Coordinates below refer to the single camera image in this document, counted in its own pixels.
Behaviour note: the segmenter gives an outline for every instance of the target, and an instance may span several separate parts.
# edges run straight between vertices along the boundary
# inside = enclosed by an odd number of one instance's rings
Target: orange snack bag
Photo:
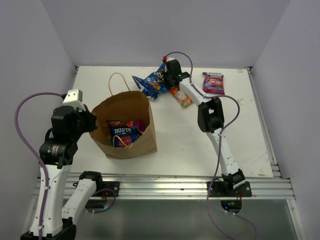
[[[183,91],[177,87],[172,87],[169,89],[169,92],[179,101],[182,107],[186,108],[193,103],[190,97],[187,96]]]

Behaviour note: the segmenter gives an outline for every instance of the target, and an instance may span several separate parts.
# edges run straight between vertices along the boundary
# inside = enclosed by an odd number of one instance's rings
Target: paper bag handle
[[[126,87],[127,87],[128,90],[130,91],[130,88],[129,88],[128,84],[127,84],[127,81],[126,81],[125,77],[124,77],[120,72],[114,72],[114,73],[112,73],[112,75],[110,76],[109,81],[108,81],[108,86],[109,86],[109,91],[110,91],[110,93],[111,93],[111,96],[113,96],[113,93],[112,93],[112,91],[111,91],[110,81],[111,81],[112,76],[115,75],[115,74],[118,74],[118,75],[120,75],[120,76],[123,78],[123,81],[124,81]]]
[[[126,148],[130,147],[130,145],[125,144],[124,141],[121,139],[121,137],[119,137],[117,135],[113,136],[113,139],[112,139],[112,145],[113,146],[115,145],[115,138],[117,138],[123,145],[125,145]]]

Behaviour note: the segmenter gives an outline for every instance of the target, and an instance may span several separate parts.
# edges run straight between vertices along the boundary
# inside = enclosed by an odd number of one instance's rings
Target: table
[[[132,75],[145,78],[157,67],[127,66],[80,66],[74,89],[83,91],[83,103],[89,110],[110,97],[108,79],[114,72],[124,75],[131,90],[138,90]],[[202,86],[202,72],[218,72],[224,75],[225,94],[240,103],[240,115],[225,134],[234,158],[244,175],[249,177],[273,177],[270,165],[271,154],[257,110],[254,92],[246,69],[194,68],[193,80]],[[114,75],[112,91],[120,93],[127,88],[119,75]],[[221,99],[225,122],[236,114],[237,107],[229,99]],[[182,108],[170,94],[160,95],[150,101],[158,152],[131,159],[106,158],[88,133],[78,141],[72,172],[98,171],[104,174],[169,175],[169,176],[212,176],[217,165],[217,154],[197,124],[197,106]]]

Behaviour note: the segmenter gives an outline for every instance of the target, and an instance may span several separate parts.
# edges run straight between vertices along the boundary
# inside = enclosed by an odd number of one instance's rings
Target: gray floor
[[[251,240],[254,229],[225,214],[212,201],[220,226],[239,240]],[[245,200],[240,214],[257,227],[259,240],[296,240],[285,200]],[[118,200],[101,214],[83,212],[76,240],[226,240],[211,223],[203,200]]]

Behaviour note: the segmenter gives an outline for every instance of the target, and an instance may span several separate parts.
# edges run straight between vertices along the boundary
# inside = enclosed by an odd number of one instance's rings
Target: pink snack bag
[[[209,94],[225,94],[224,75],[218,72],[203,72],[202,90]]]

